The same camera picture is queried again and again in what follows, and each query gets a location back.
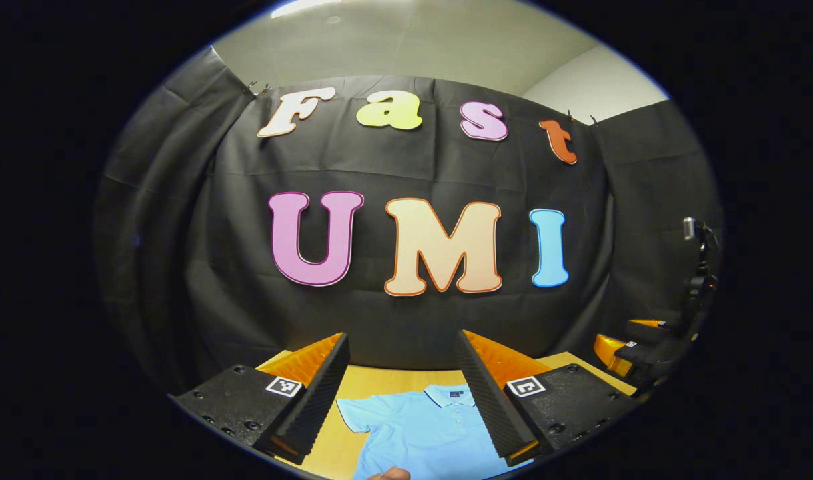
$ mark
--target shirt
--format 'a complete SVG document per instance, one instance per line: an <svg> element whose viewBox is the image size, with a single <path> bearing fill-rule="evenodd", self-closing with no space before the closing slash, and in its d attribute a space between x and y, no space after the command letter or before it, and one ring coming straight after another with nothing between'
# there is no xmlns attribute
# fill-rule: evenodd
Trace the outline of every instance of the shirt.
<svg viewBox="0 0 813 480"><path fill-rule="evenodd" d="M397 465L412 480L482 480L522 467L498 458L467 385L430 385L421 392L336 401L344 423L370 432L353 480Z"/></svg>

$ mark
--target black fabric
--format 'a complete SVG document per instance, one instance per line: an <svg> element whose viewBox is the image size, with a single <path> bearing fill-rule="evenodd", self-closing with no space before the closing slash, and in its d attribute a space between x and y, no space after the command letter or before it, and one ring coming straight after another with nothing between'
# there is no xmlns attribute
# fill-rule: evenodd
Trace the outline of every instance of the black fabric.
<svg viewBox="0 0 813 480"><path fill-rule="evenodd" d="M279 97L333 86L293 133L260 139ZM421 127L364 127L370 93L418 95ZM494 103L502 142L462 133L465 101ZM554 156L538 122L569 131L578 162ZM286 279L271 254L272 195L309 195L299 240L321 261L329 216L320 198L357 191L352 260L339 283ZM452 285L417 297L383 291L393 275L395 222L385 204L427 199L448 232L470 201L500 206L496 255L503 285L465 294ZM567 283L532 285L538 266L532 209L564 213ZM352 363L456 368L454 334L474 331L526 355L592 355L598 333L622 337L631 318L678 309L695 249L681 218L722 225L702 149L670 101L587 127L567 115L474 85L363 76L280 87L254 97L212 49L191 60L125 128L101 186L95 236L105 302L160 385L180 393L229 365L346 331ZM462 274L462 265L455 279Z"/></svg>

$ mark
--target peach letter m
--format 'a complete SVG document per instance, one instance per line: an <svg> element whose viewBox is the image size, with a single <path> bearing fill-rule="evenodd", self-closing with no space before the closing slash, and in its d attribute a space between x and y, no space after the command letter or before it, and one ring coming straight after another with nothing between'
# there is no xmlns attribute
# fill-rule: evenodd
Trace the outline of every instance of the peach letter m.
<svg viewBox="0 0 813 480"><path fill-rule="evenodd" d="M397 222L397 252L394 278L385 282L385 292L394 297L421 295L427 282L418 277L422 259L433 285L446 291L460 262L464 271L457 280L459 291L497 291L501 277L495 265L495 224L501 217L498 205L473 201L462 209L457 227L448 235L436 211L421 198L396 198L385 212Z"/></svg>

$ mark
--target polo shirt collar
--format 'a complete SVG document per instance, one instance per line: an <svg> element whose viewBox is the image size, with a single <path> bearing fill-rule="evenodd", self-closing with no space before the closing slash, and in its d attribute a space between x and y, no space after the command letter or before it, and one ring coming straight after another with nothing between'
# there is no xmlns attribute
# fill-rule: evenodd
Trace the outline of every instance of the polo shirt collar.
<svg viewBox="0 0 813 480"><path fill-rule="evenodd" d="M451 392L462 392L462 396L451 398ZM447 407L453 403L474 406L474 398L468 385L430 385L424 389L424 393L439 407Z"/></svg>

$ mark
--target wooden table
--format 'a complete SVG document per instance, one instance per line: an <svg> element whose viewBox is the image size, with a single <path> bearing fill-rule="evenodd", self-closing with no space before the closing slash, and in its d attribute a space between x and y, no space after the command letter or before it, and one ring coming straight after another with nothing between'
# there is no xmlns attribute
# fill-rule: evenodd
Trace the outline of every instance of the wooden table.
<svg viewBox="0 0 813 480"><path fill-rule="evenodd" d="M278 353L269 361L261 364L259 368L288 353L291 352L285 350ZM568 352L537 359L537 361L551 368L577 363L627 395L631 395L635 391L633 386L611 377ZM372 395L401 394L409 391L422 391L428 385L466 385L466 381L460 370L390 370L348 365L335 398L361 399ZM311 450L311 455L305 457L303 465L293 464L278 456L275 458L321 477L332 480L350 480L368 435L370 433L353 433L351 429L347 428L338 412L338 406L333 402Z"/></svg>

